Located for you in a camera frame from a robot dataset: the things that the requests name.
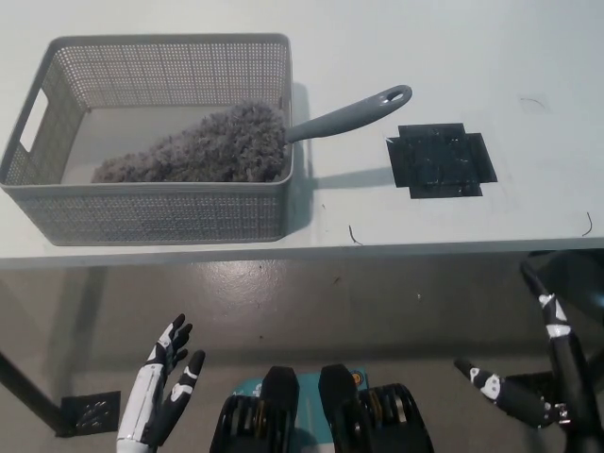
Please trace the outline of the right robot hand black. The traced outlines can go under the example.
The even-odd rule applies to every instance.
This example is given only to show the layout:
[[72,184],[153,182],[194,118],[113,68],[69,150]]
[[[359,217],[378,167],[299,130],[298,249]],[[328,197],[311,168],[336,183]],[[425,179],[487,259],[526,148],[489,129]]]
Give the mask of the right robot hand black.
[[455,367],[490,403],[531,428],[558,425],[566,452],[601,452],[603,427],[588,362],[562,308],[561,298],[527,262],[520,272],[539,302],[548,339],[555,399],[548,401],[511,377],[502,377],[458,358]]

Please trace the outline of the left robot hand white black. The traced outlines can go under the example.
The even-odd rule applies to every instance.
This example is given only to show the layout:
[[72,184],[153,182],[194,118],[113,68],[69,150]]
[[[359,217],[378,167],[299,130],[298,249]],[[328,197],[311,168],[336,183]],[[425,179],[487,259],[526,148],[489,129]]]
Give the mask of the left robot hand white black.
[[169,392],[170,374],[188,355],[193,325],[181,313],[161,333],[134,380],[120,423],[118,452],[155,452],[163,446],[185,411],[201,373],[206,353],[193,353]]

